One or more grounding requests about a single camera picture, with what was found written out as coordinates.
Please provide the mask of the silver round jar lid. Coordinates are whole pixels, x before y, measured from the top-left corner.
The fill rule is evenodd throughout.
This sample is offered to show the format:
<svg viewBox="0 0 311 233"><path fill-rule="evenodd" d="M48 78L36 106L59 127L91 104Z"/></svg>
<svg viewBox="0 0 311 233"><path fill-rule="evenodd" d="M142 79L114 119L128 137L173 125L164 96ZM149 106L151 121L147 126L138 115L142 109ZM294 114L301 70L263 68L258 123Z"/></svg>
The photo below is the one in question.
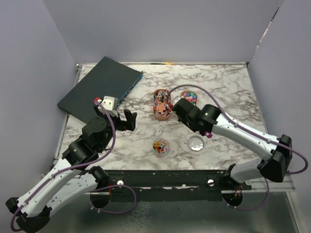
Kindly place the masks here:
<svg viewBox="0 0 311 233"><path fill-rule="evenodd" d="M192 151L201 151L205 143L201 137L194 135L188 139L187 145Z"/></svg>

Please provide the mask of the beige tray of star candies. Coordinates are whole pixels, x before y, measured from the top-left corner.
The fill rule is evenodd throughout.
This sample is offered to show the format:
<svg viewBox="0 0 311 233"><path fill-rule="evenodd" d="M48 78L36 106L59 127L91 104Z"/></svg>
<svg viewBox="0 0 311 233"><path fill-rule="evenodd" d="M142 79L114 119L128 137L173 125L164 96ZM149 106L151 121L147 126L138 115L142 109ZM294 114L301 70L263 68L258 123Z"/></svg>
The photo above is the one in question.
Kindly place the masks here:
<svg viewBox="0 0 311 233"><path fill-rule="evenodd" d="M189 91L189 90L182 91L180 94L180 98L186 99L194 106L197 105L198 95L193 91Z"/></svg>

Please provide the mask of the pink tray of lollipops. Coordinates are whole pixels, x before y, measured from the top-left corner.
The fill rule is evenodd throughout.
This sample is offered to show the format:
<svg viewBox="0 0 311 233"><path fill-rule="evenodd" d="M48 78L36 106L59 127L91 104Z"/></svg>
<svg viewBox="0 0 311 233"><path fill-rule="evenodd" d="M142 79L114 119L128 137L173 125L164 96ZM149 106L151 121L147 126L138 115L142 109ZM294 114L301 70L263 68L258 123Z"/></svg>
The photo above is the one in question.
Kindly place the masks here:
<svg viewBox="0 0 311 233"><path fill-rule="evenodd" d="M153 115L157 120L168 120L171 117L171 95L167 89L157 89L153 92Z"/></svg>

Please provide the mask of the purple plastic scoop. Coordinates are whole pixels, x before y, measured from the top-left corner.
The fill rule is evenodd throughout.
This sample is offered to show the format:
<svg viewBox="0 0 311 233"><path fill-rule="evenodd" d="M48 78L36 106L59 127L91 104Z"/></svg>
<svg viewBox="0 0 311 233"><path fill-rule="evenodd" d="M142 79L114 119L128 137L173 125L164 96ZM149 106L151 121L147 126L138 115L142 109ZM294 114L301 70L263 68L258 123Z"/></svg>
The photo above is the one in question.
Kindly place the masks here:
<svg viewBox="0 0 311 233"><path fill-rule="evenodd" d="M205 132L205 136L206 136L207 138L212 138L212 137L213 137L213 134L210 133L210 132Z"/></svg>

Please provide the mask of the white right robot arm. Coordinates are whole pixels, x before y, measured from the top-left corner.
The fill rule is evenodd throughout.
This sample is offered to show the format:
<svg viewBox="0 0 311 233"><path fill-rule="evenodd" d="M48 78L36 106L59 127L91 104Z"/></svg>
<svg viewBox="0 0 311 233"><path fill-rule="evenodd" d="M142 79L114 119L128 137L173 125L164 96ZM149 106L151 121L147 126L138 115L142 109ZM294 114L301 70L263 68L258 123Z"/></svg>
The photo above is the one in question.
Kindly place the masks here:
<svg viewBox="0 0 311 233"><path fill-rule="evenodd" d="M292 159L292 140L287 135L276 137L260 132L234 120L220 108L206 104L202 109L185 98L175 98L172 111L180 122L193 132L207 137L211 133L224 136L254 152L258 158L243 164L232 164L223 178L224 186L234 190L241 183L266 178L272 182L283 182Z"/></svg>

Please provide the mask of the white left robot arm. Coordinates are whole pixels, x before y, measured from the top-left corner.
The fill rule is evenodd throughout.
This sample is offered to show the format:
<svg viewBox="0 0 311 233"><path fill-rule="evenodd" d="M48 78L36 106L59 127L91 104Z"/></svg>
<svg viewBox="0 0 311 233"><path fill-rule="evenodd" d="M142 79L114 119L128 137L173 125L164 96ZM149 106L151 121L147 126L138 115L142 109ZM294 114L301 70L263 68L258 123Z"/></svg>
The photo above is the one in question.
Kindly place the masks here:
<svg viewBox="0 0 311 233"><path fill-rule="evenodd" d="M5 205L13 214L13 232L36 233L45 227L51 216L75 197L92 191L111 190L109 175L94 163L112 151L108 144L116 143L117 131L134 131L137 113L125 109L126 119L118 113L94 108L96 117L82 128L82 133L63 152L49 173L30 191L18 198L10 198Z"/></svg>

